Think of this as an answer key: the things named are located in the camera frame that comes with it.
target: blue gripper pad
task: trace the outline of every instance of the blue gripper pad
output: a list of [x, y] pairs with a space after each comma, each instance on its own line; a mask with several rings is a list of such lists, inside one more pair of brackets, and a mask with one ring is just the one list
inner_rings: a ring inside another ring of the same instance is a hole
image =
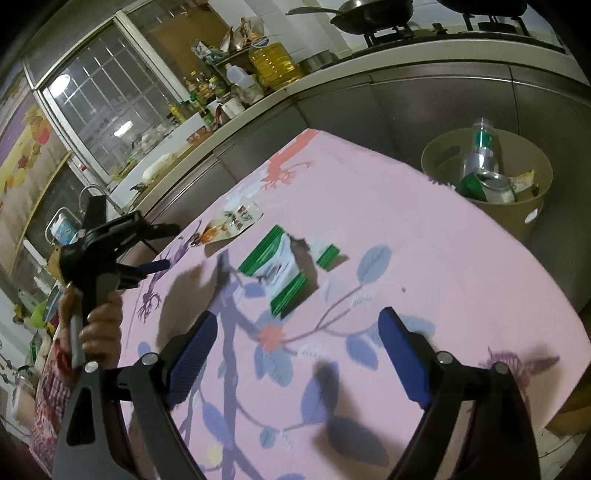
[[409, 343], [411, 335], [420, 334], [409, 332], [391, 307], [379, 313], [378, 332], [408, 398], [427, 409], [433, 400], [429, 372]]
[[186, 345], [173, 365], [168, 378], [168, 407], [184, 402], [217, 337], [217, 317], [204, 312], [186, 335]]

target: wok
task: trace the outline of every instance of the wok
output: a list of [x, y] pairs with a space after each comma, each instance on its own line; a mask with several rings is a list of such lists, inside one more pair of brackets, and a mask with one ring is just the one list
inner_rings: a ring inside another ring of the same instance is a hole
[[323, 7], [299, 7], [286, 15], [335, 14], [335, 27], [354, 35], [366, 35], [404, 25], [413, 15], [413, 0], [349, 0], [338, 10]]

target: pot handle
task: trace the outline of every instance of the pot handle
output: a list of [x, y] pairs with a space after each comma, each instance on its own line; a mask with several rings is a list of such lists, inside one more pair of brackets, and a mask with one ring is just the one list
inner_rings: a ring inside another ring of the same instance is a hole
[[300, 15], [300, 14], [337, 14], [340, 15], [339, 10], [324, 7], [297, 7], [285, 12], [286, 15]]

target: faucet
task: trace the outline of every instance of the faucet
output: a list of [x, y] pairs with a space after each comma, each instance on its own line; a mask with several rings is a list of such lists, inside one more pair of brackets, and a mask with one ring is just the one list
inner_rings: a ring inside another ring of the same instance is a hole
[[119, 216], [125, 215], [124, 210], [119, 205], [117, 205], [117, 203], [115, 203], [115, 201], [111, 197], [109, 197], [109, 195], [107, 194], [107, 192], [105, 191], [105, 189], [103, 187], [101, 187], [100, 185], [96, 185], [94, 183], [91, 184], [91, 185], [87, 185], [80, 192], [80, 196], [78, 197], [78, 211], [79, 212], [82, 212], [82, 194], [84, 192], [87, 192], [90, 189], [96, 189], [99, 192], [101, 192], [107, 198], [107, 201], [113, 206], [113, 208], [115, 209], [115, 211], [117, 212], [117, 214]]

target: snack bag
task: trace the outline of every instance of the snack bag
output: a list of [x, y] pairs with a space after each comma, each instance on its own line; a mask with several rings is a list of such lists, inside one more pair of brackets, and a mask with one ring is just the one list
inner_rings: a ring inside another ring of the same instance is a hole
[[279, 225], [271, 229], [238, 271], [260, 280], [273, 316], [281, 313], [307, 281], [291, 251], [291, 238]]

